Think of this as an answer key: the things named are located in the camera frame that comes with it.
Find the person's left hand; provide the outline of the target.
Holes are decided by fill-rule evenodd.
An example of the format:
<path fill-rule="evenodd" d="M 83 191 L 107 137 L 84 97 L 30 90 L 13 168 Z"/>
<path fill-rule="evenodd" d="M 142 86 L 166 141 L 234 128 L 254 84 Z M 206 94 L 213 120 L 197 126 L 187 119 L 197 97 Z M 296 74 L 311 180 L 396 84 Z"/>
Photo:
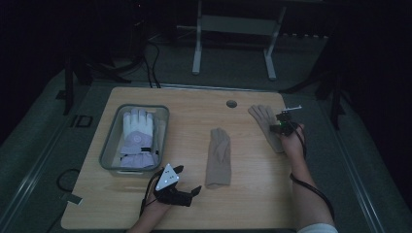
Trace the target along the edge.
<path fill-rule="evenodd" d="M 171 205 L 159 202 L 153 194 L 150 194 L 143 205 L 142 215 L 163 217 L 170 209 Z"/>

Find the person's right hand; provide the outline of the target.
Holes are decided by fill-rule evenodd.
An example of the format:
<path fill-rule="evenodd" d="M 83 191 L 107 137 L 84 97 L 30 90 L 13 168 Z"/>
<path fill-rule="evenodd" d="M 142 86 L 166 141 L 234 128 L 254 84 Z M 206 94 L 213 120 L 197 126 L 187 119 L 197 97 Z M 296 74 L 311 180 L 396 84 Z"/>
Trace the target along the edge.
<path fill-rule="evenodd" d="M 280 140 L 284 152 L 290 161 L 302 160 L 304 158 L 305 136 L 302 124 L 290 136 L 281 135 Z"/>

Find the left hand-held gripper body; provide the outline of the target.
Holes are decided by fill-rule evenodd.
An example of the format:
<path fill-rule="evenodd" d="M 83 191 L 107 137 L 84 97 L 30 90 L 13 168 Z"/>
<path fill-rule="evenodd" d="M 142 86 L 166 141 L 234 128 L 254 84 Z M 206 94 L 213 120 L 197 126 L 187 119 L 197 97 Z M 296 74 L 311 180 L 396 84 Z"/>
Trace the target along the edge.
<path fill-rule="evenodd" d="M 183 192 L 176 188 L 180 180 L 179 174 L 175 173 L 174 168 L 167 164 L 154 187 L 155 198 L 167 205 L 185 206 L 191 205 L 192 196 L 189 192 Z"/>

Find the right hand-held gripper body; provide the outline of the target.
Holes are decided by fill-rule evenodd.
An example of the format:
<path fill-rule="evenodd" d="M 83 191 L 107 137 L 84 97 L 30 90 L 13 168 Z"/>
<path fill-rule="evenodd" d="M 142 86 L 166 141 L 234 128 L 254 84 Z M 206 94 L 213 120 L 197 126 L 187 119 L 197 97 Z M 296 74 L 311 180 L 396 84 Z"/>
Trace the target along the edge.
<path fill-rule="evenodd" d="M 294 132 L 298 127 L 299 124 L 297 122 L 292 121 L 292 115 L 291 111 L 294 110 L 300 110 L 301 106 L 298 107 L 293 107 L 293 108 L 285 108 L 284 110 L 281 111 L 281 113 L 284 113 L 286 116 L 285 121 L 279 121 L 278 119 L 278 124 L 282 127 L 282 133 L 279 133 L 284 136 L 290 136 L 292 132 Z"/>

